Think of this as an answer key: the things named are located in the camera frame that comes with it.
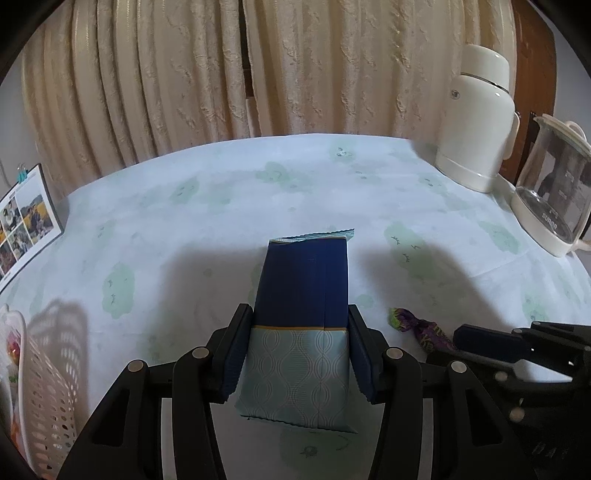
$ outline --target photo frame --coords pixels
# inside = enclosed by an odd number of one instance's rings
[[[62,233],[37,164],[0,200],[0,291]]]

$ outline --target white wall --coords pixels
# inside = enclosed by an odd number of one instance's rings
[[[556,103],[554,116],[577,122],[591,140],[591,78],[569,43],[542,13],[556,44]]]
[[[32,168],[41,161],[35,147],[21,95],[21,57],[0,85],[0,198],[17,181],[17,168]]]

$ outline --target glass kettle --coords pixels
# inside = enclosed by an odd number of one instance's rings
[[[555,257],[591,250],[580,240],[591,212],[591,145],[574,122],[534,118],[540,132],[519,175],[511,209],[529,235]]]

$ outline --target wooden door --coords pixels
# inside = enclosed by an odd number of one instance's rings
[[[530,112],[537,115],[554,112],[556,48],[552,31],[529,2],[512,0],[512,3],[517,38],[515,110],[521,116],[521,125],[513,155],[503,162],[501,175],[514,184],[523,168],[521,159]]]

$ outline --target white tablecloth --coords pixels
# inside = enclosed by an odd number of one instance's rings
[[[394,138],[298,135],[180,151],[100,179],[61,205],[64,235],[2,292],[76,390],[79,428],[132,359],[173,361],[254,302],[271,238],[354,228],[349,301],[391,345],[424,359],[390,307],[511,330],[532,320],[586,323],[589,276],[519,226],[509,185],[472,192]],[[229,479],[366,478],[382,407],[352,382],[358,434],[249,421],[236,394],[213,406]],[[170,428],[170,421],[165,420]],[[174,478],[170,440],[165,471]]]

